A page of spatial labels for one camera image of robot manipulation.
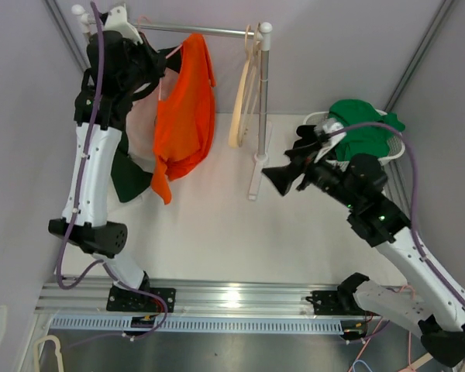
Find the black t shirt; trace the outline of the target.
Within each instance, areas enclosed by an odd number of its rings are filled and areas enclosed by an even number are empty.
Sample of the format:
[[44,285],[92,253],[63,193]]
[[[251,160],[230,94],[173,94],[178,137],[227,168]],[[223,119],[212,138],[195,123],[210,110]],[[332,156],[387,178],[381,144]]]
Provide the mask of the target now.
[[321,140],[319,138],[319,132],[315,125],[301,125],[296,129],[296,135],[298,139],[295,140],[292,148],[305,146],[310,143],[319,143]]

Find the pink wire hanger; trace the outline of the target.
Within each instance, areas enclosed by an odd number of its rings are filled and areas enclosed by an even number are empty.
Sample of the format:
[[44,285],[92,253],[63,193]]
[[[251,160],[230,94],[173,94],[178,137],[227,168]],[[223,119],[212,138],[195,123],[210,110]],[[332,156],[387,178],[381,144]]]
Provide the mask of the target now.
[[142,31],[143,20],[150,23],[148,17],[141,15],[136,20],[136,28],[138,34],[142,37],[144,48],[150,57],[150,76],[145,80],[146,87],[134,92],[132,96],[134,102],[147,97],[158,87],[160,79],[165,76],[166,69],[179,73],[182,65],[182,57],[179,52],[183,45],[179,44],[174,48],[155,50]]

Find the beige plastic hanger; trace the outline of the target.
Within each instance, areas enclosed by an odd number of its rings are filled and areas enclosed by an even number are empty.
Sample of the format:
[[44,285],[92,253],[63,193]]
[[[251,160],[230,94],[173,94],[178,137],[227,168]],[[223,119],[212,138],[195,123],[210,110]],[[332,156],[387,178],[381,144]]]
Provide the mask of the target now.
[[243,145],[244,137],[248,132],[253,112],[257,106],[260,90],[260,60],[261,42],[263,37],[260,32],[260,24],[255,29],[251,27],[248,44],[253,49],[252,59],[246,78],[246,87],[243,95],[243,106],[239,125],[239,147]]
[[250,61],[252,59],[253,49],[248,44],[249,32],[251,31],[251,25],[248,25],[245,30],[244,36],[244,50],[246,54],[245,64],[243,65],[243,71],[239,79],[238,90],[236,93],[235,105],[232,111],[232,119],[229,127],[229,138],[228,144],[232,148],[239,147],[239,125],[241,119],[241,112],[243,106],[243,95],[246,87],[246,78],[250,67]]

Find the orange t shirt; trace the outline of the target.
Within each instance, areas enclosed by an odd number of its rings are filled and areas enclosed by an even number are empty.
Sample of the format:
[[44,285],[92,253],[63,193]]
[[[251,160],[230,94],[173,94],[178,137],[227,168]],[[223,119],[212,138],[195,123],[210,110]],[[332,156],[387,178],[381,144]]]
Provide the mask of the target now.
[[150,184],[166,205],[172,200],[169,183],[208,156],[215,133],[215,77],[205,38],[191,34],[175,54],[181,70],[173,91],[157,105]]

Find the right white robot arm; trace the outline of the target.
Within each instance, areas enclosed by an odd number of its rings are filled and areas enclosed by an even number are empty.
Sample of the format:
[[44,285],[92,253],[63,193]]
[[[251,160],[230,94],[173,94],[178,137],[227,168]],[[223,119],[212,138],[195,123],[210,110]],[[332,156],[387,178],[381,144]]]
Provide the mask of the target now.
[[281,195],[300,177],[299,191],[310,185],[349,209],[347,222],[370,247],[391,261],[418,292],[413,301],[367,275],[355,273],[337,288],[345,313],[359,309],[381,315],[418,337],[439,363],[455,367],[465,359],[465,290],[414,234],[406,214],[384,193],[387,175],[369,154],[352,158],[345,170],[315,156],[312,147],[286,151],[289,164],[263,169]]

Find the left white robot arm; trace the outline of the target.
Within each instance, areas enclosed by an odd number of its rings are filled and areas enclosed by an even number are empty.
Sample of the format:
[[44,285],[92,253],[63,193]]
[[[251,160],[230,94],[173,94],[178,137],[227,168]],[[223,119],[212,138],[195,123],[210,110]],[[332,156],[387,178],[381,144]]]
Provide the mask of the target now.
[[76,154],[71,188],[62,216],[51,219],[50,234],[61,240],[57,283],[64,290],[61,268],[67,245],[78,247],[102,264],[124,302],[135,311],[150,305],[148,276],[125,254],[128,229],[108,219],[107,194],[113,160],[136,98],[150,93],[164,72],[165,57],[139,31],[99,31],[87,46],[89,68],[74,101]]

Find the pale pink t shirt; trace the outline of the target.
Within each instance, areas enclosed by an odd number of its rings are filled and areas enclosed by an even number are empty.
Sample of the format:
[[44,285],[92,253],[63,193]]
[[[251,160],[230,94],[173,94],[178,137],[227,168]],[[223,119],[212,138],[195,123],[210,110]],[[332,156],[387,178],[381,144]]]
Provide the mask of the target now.
[[154,160],[153,140],[159,100],[173,92],[179,73],[167,68],[159,86],[148,96],[136,101],[126,119],[129,153],[136,158]]

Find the blue hanger on floor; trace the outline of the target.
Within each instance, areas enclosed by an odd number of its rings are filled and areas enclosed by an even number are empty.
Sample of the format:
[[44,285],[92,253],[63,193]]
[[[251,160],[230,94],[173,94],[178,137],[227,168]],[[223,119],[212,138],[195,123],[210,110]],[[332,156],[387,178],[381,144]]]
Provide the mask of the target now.
[[366,372],[373,372],[373,370],[370,368],[367,362],[361,359],[355,360],[351,367],[349,368],[349,372],[357,372],[358,367],[363,367]]

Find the beige hanger on floor right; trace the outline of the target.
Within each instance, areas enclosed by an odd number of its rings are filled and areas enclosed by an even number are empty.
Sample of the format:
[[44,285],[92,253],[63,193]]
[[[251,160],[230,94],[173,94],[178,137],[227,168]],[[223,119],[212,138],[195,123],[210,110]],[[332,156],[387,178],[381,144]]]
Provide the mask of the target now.
[[426,354],[417,360],[413,361],[411,364],[409,364],[407,367],[399,370],[399,372],[412,372],[416,371],[418,368],[422,367],[424,364],[428,363],[431,360],[431,356]]

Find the silver clothes rack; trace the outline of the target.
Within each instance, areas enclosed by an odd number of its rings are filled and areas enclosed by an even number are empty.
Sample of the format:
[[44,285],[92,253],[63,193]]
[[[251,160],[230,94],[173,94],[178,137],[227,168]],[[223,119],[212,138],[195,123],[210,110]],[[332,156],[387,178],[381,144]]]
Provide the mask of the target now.
[[[207,36],[225,36],[244,38],[245,30],[219,29],[214,27],[204,26],[189,26],[189,25],[174,25],[169,23],[147,23],[143,20],[142,29],[168,31],[175,33],[200,33]],[[272,133],[272,124],[267,120],[267,93],[268,93],[268,78],[269,78],[269,56],[271,46],[273,26],[269,22],[260,24],[260,32],[263,37],[261,40],[261,60],[260,60],[260,90],[255,109],[259,109],[258,119],[258,135],[257,135],[257,151],[254,154],[253,174],[250,181],[247,197],[251,201],[255,201],[260,191],[260,183],[262,179],[261,171],[268,163],[268,147]]]

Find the white plastic basket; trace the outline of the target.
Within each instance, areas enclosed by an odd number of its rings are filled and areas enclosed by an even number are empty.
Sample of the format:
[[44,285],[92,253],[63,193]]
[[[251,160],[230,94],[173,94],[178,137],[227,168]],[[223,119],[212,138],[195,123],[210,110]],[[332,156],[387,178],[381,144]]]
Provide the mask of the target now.
[[[334,118],[329,118],[328,112],[312,112],[303,119],[302,124],[304,126],[315,126],[317,128],[324,129],[326,126],[331,126],[334,122],[337,122],[337,120]],[[378,158],[381,166],[385,166],[392,160],[398,159],[405,152],[405,144],[401,140],[401,135],[392,135],[390,138],[387,139],[387,145],[389,147],[387,156]],[[338,160],[327,161],[331,165],[339,167],[342,171],[344,171],[350,163],[349,161]]]

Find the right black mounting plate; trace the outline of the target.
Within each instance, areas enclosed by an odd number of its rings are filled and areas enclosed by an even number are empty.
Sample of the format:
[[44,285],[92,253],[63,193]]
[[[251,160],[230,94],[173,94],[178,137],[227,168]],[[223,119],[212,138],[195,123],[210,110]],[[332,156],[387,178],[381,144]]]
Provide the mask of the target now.
[[315,315],[362,315],[361,310],[353,305],[344,305],[338,291],[315,290],[305,296]]

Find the black mounting plate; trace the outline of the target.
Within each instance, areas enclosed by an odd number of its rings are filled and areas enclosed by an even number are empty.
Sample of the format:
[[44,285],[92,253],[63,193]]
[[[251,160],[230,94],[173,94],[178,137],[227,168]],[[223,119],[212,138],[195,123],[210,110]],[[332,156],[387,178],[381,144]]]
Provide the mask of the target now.
[[[150,293],[165,300],[167,311],[174,311],[176,289],[175,288],[151,288]],[[160,301],[146,295],[137,294],[113,286],[108,294],[106,303],[108,312],[164,312],[164,306]]]
[[315,290],[305,296],[315,315],[362,315],[361,310],[353,305],[344,305],[338,291]]

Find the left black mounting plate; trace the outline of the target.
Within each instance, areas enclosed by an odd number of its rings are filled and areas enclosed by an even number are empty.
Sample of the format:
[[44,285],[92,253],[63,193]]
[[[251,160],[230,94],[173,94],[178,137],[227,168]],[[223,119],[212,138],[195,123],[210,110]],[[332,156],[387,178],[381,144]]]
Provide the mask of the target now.
[[[174,311],[176,289],[175,288],[151,288],[150,293],[165,300],[167,311]],[[137,294],[113,286],[108,294],[106,303],[108,312],[164,312],[164,306],[160,301],[146,295]]]

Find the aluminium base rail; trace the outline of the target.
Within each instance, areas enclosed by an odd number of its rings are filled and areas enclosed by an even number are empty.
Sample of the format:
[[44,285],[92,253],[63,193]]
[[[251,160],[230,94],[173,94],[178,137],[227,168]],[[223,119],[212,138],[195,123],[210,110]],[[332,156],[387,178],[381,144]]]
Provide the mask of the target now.
[[[335,290],[333,284],[241,283],[152,279],[153,288],[174,288],[174,314],[234,318],[302,318],[313,310],[305,297],[312,291]],[[36,314],[106,313],[112,280],[86,277],[77,287],[62,290],[54,280],[40,290]]]

